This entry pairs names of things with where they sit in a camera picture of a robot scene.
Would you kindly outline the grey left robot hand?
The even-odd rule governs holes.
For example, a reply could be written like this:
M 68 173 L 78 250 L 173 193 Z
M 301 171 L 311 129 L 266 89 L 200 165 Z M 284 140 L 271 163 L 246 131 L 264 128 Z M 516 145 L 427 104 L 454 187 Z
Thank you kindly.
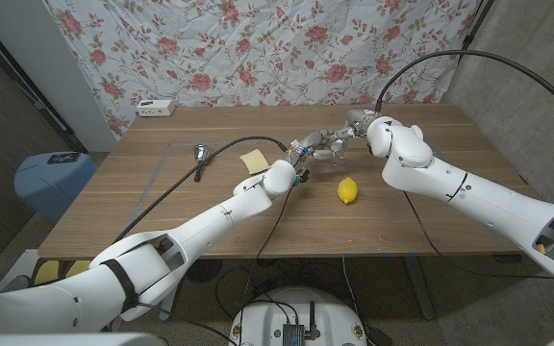
M 296 170 L 300 170 L 309 158 L 328 161 L 339 157 L 347 146 L 344 149 L 333 151 L 328 145 L 328 136 L 332 131 L 335 130 L 312 132 L 302 140 L 294 140 L 287 151 L 286 161 Z

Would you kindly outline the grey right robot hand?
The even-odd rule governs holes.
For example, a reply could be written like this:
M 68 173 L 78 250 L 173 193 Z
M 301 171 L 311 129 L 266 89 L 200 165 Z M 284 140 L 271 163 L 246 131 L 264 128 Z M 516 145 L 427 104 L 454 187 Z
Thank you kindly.
M 344 149 L 350 138 L 366 136 L 372 122 L 379 119 L 381 114 L 372 110 L 351 110 L 346 113 L 344 126 L 332 131 L 328 136 L 328 145 L 333 151 Z

